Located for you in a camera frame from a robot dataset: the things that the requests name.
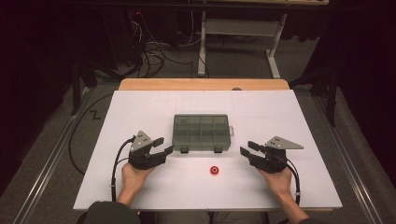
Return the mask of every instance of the clear plastic organizer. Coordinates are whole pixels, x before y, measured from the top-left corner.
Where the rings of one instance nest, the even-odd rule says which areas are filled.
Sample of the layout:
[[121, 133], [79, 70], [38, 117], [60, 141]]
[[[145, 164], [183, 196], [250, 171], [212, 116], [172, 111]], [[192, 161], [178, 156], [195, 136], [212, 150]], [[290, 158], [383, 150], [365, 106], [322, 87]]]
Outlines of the clear plastic organizer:
[[228, 150], [231, 137], [227, 115], [176, 114], [172, 144], [181, 153]]

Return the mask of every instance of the sleeve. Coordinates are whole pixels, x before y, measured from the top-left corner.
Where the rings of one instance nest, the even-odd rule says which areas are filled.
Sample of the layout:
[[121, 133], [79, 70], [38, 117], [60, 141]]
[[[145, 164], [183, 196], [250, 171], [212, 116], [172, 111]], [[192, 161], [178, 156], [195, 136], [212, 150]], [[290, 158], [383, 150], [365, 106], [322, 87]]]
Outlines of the sleeve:
[[301, 221], [300, 224], [331, 224], [331, 223], [322, 219], [309, 217]]
[[88, 209], [84, 224], [128, 223], [140, 224], [140, 218], [135, 211], [123, 203], [96, 202]]

